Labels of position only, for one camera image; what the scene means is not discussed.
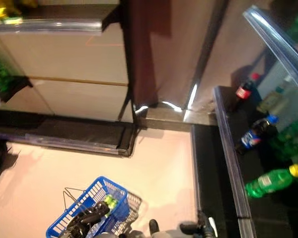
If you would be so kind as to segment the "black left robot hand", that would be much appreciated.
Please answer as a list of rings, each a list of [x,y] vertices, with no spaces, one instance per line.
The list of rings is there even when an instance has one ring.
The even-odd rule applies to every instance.
[[[78,213],[59,236],[60,238],[85,238],[91,228],[101,222],[101,219],[110,212],[108,204],[98,202],[94,207]]]

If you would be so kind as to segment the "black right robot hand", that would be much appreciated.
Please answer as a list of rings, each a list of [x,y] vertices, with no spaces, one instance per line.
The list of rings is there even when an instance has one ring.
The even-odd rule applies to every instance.
[[[186,235],[198,235],[202,238],[217,238],[218,231],[213,217],[208,217],[203,211],[198,210],[197,222],[179,225],[182,233]]]

